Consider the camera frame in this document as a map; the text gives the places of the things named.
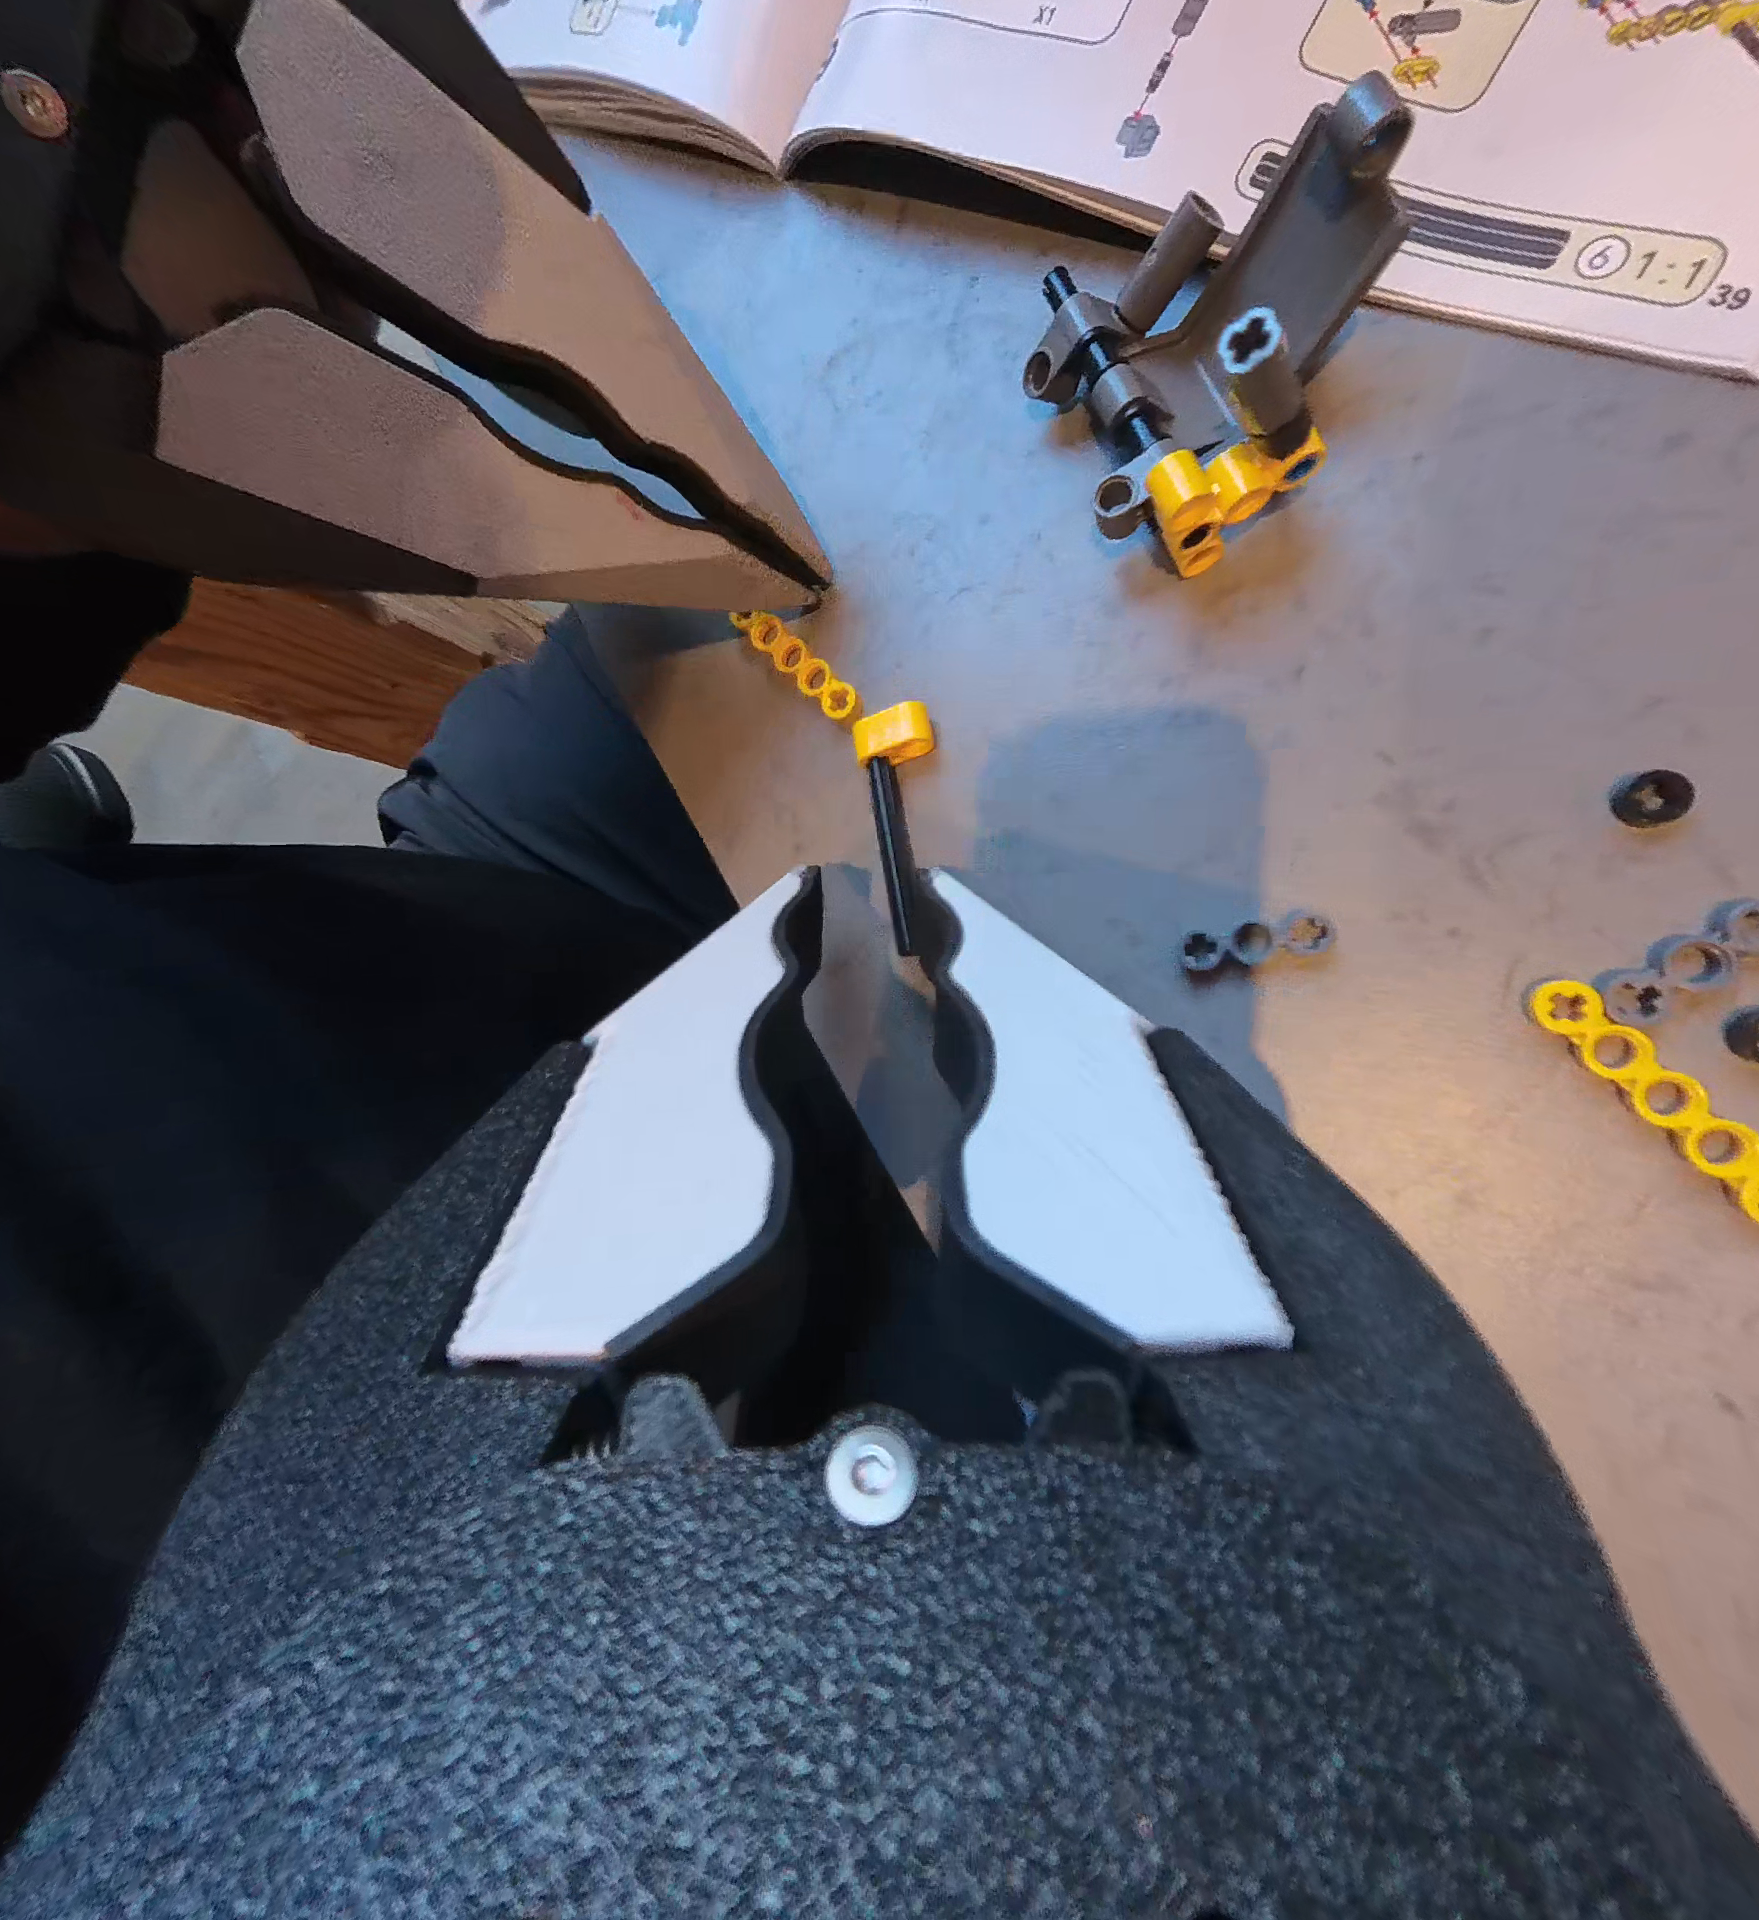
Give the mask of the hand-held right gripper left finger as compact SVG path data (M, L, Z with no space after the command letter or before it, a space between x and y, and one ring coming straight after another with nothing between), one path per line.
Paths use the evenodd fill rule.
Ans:
M445 1345L451 1369L630 1358L772 1216L771 1119L751 1115L748 1031L798 986L782 933L818 906L792 868L630 993L584 1063Z

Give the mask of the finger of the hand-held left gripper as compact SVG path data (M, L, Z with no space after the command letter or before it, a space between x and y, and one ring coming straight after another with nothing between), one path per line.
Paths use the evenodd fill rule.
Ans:
M423 415L427 533L477 533L480 595L818 595L797 498L455 3L251 3L236 68L291 229L350 298L550 421L393 372Z
M537 459L455 389L280 306L161 358L154 451L477 596L791 612L828 591L828 575L758 559L608 472Z

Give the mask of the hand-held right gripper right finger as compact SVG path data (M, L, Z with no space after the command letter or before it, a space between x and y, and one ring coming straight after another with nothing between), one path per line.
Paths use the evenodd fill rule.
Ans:
M1286 1351L1154 1039L1174 1039L944 868L927 871L934 1056L958 1105L942 1311L1018 1398L1099 1369Z

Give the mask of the black axle rod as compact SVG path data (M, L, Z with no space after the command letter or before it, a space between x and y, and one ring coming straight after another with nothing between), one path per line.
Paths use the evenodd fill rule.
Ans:
M898 956L915 956L918 876L895 766L888 758L871 758L865 772L892 949Z

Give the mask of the yellow thin ridged beam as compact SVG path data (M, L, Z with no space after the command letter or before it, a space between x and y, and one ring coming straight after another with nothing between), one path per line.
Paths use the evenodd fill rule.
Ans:
M824 721L851 729L862 716L862 695L782 616L772 612L730 612L727 623Z

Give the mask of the person's left forearm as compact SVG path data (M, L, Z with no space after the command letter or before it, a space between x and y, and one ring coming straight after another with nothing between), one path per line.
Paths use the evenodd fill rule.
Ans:
M86 732L191 603L191 575L126 559L0 502L0 782Z

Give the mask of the grey desk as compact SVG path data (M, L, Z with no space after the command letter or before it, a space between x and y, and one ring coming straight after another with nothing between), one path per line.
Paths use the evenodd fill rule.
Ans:
M867 188L901 159L567 148L828 548L814 649L931 709L918 859L1181 1026L1441 1276L1759 1832L1759 1225L1522 1012L1759 898L1759 389L1362 311L1328 469L1185 582L1097 533L1097 448L1018 391L1042 272L1128 268L1087 229ZM1695 806L1623 828L1649 768ZM1178 972L1295 909L1331 955ZM1759 1129L1746 1002L1759 965L1655 1046Z

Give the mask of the grey three-hole connector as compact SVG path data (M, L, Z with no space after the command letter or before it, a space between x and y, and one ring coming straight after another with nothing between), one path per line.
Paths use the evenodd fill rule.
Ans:
M1222 932L1192 929L1178 941L1178 972L1206 979L1225 972L1259 972L1276 961L1316 961L1339 942L1335 923L1316 909L1294 909L1269 921L1241 921Z
M1589 986L1606 1019L1653 1029L1682 1006L1732 988L1740 965L1755 961L1759 898L1738 898L1710 906L1698 929L1653 941L1635 965L1593 975Z

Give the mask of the person's black trousers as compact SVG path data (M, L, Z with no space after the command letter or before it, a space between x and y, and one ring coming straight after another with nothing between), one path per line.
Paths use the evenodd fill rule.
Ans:
M448 701L377 819L391 849L574 879L687 942L738 909L580 612Z

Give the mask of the yellow five-hole flat beam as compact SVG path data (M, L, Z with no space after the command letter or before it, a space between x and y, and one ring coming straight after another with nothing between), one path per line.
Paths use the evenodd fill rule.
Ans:
M1695 1175L1759 1225L1755 1129L1722 1116L1695 1078L1668 1069L1655 1042L1641 1029L1611 1019L1601 993L1582 979L1529 986L1523 1013L1558 1038L1588 1073L1606 1083L1633 1116L1655 1129Z

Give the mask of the grey yellow brick subassembly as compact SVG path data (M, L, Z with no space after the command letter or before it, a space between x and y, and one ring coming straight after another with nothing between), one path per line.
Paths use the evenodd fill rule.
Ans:
M1049 322L1021 391L1084 412L1108 455L1091 498L1108 539L1151 526L1198 578L1228 529L1324 466L1306 382L1411 229L1391 186L1411 128L1391 79L1368 72L1309 108L1222 261L1218 211L1185 193L1112 301L1065 265L1044 275Z

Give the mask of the building instruction booklet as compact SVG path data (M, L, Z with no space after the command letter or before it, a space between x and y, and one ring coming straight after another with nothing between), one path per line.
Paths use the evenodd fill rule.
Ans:
M898 148L1131 232L1236 235L1384 82L1378 301L1759 382L1759 3L464 3L534 111L761 175Z

